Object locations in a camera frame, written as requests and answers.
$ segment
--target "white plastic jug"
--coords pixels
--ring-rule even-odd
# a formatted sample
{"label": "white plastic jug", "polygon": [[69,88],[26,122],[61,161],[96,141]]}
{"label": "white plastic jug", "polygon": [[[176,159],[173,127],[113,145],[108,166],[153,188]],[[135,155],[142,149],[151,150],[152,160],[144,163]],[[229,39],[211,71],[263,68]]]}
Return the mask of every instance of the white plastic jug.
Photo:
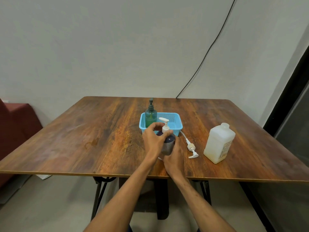
{"label": "white plastic jug", "polygon": [[235,132],[229,127],[229,124],[222,123],[212,128],[209,132],[204,155],[214,164],[218,164],[225,159],[235,137]]}

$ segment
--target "bottle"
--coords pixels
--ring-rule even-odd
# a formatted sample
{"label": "bottle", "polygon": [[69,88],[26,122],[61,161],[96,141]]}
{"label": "bottle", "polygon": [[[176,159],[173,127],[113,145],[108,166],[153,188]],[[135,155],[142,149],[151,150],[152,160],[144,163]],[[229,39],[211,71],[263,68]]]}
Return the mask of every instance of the bottle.
{"label": "bottle", "polygon": [[[160,117],[159,120],[163,121],[165,123],[165,125],[162,127],[162,131],[159,131],[157,133],[157,136],[161,136],[163,133],[170,130],[170,128],[168,126],[168,121],[169,121],[168,119]],[[162,147],[162,151],[161,151],[162,154],[169,156],[172,153],[174,145],[175,145],[175,135],[171,134],[165,139],[165,141],[163,143],[163,147]]]}
{"label": "bottle", "polygon": [[229,124],[222,123],[212,128],[209,132],[204,155],[214,164],[218,164],[225,159],[235,137],[235,132],[229,129],[229,127]]}
{"label": "bottle", "polygon": [[157,111],[154,109],[152,102],[153,102],[153,98],[150,98],[148,109],[145,111],[146,128],[148,128],[149,125],[151,125],[153,122],[157,121]]}

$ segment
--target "person's right arm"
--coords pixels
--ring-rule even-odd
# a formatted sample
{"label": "person's right arm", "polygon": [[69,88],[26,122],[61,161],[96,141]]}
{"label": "person's right arm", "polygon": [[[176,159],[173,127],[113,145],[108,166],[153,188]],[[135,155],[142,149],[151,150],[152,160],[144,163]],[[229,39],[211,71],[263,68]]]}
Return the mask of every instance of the person's right arm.
{"label": "person's right arm", "polygon": [[191,186],[189,180],[184,176],[183,151],[181,150],[179,141],[179,137],[176,137],[175,146],[171,155],[161,158],[163,158],[166,171],[187,201],[200,231],[235,232],[233,227],[231,227],[211,205],[199,195]]}

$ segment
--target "wire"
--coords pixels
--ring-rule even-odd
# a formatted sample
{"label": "wire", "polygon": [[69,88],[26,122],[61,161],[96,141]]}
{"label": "wire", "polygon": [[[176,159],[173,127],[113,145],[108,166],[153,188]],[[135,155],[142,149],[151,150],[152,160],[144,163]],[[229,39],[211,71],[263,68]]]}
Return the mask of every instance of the wire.
{"label": "wire", "polygon": [[205,58],[206,58],[208,52],[210,51],[211,47],[214,45],[214,43],[215,43],[216,40],[218,39],[220,33],[222,32],[222,29],[223,29],[223,27],[224,27],[224,25],[225,25],[227,19],[229,18],[229,15],[230,15],[230,12],[231,12],[231,10],[232,10],[232,8],[233,8],[234,2],[235,2],[235,0],[233,1],[232,5],[231,5],[231,7],[230,7],[229,13],[227,14],[227,16],[226,16],[226,18],[225,18],[225,21],[224,21],[224,23],[223,23],[223,25],[222,25],[222,27],[221,27],[221,29],[220,29],[220,32],[218,33],[218,35],[217,35],[217,37],[215,38],[214,42],[211,44],[211,46],[210,46],[209,49],[207,50],[207,52],[206,52],[206,54],[205,54],[205,56],[204,56],[204,58],[203,58],[201,64],[198,66],[197,70],[195,71],[195,73],[193,74],[193,76],[191,77],[191,79],[188,81],[188,83],[185,85],[185,87],[180,91],[180,93],[177,95],[176,98],[178,98],[178,96],[183,92],[183,90],[187,87],[187,85],[188,85],[188,84],[190,83],[190,81],[194,78],[195,74],[198,72],[198,70],[199,70],[200,67],[202,66],[202,64],[203,64],[203,62],[204,62],[204,60],[205,60]]}
{"label": "wire", "polygon": [[181,134],[184,136],[185,139],[187,139],[187,137],[184,135],[184,133],[180,130]]}

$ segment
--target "table top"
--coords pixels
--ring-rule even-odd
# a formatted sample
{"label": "table top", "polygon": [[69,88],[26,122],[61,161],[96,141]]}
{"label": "table top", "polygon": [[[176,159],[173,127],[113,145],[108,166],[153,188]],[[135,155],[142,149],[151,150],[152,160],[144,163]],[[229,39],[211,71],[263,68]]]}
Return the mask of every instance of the table top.
{"label": "table top", "polygon": [[[0,173],[129,177],[145,157],[139,120],[149,98],[84,97],[2,161]],[[184,149],[189,179],[309,182],[309,168],[229,100],[154,98],[180,115],[199,157]],[[236,137],[225,160],[203,155],[209,131],[226,122]],[[157,160],[149,178],[168,178]]]}

